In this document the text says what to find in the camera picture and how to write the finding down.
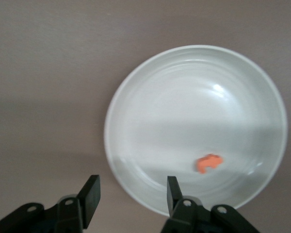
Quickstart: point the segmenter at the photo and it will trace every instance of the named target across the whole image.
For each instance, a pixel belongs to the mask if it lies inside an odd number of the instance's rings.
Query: gray-brown surface
[[[30,201],[49,208],[100,174],[87,232],[160,232],[166,217],[130,198],[108,167],[104,119],[137,65],[191,44],[242,53],[281,92],[285,157],[239,211],[263,233],[291,232],[291,1],[0,1],[0,218]]]

